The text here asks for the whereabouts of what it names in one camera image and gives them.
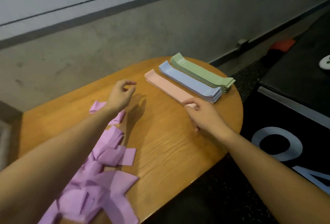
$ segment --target person's left hand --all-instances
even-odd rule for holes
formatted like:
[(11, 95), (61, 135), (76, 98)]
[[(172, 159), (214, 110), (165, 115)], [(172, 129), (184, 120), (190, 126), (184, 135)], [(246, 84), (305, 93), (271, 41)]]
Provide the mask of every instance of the person's left hand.
[(119, 113), (129, 104), (136, 87), (124, 88), (126, 85), (136, 85), (136, 82), (130, 80), (117, 81), (104, 108), (112, 109)]

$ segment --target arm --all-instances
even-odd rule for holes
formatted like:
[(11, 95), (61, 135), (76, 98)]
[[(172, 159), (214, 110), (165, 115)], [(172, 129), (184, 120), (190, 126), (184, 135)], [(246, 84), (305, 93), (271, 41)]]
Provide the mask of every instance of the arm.
[(259, 197), (279, 223), (329, 223), (330, 196), (237, 134), (207, 101), (192, 98), (185, 106), (199, 128), (211, 133), (229, 151)]
[(37, 223), (92, 151), (135, 87), (118, 81), (106, 105), (59, 136), (49, 139), (0, 173), (0, 223)]

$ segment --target stack of green bands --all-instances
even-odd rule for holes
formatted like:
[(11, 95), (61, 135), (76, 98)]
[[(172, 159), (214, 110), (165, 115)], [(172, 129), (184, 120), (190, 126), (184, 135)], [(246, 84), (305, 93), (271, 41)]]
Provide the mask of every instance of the stack of green bands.
[(233, 78), (223, 78), (186, 60), (180, 53), (171, 58), (171, 65), (212, 88), (221, 87), (223, 93), (235, 82)]

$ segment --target person's left arm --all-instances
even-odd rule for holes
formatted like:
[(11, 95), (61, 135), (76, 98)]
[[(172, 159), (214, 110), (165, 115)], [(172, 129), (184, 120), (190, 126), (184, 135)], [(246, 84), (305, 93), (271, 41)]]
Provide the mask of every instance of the person's left arm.
[(124, 109), (134, 91), (121, 80), (106, 105), (77, 125), (49, 139), (0, 173), (0, 223), (37, 223), (84, 163), (106, 126)]

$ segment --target person's right arm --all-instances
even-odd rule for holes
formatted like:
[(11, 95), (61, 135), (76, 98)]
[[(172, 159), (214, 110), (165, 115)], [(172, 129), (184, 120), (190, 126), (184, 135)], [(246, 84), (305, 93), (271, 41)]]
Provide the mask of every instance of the person's right arm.
[(198, 128), (229, 151), (259, 197), (281, 224), (330, 223), (330, 196), (232, 130), (207, 101), (191, 98), (185, 109)]

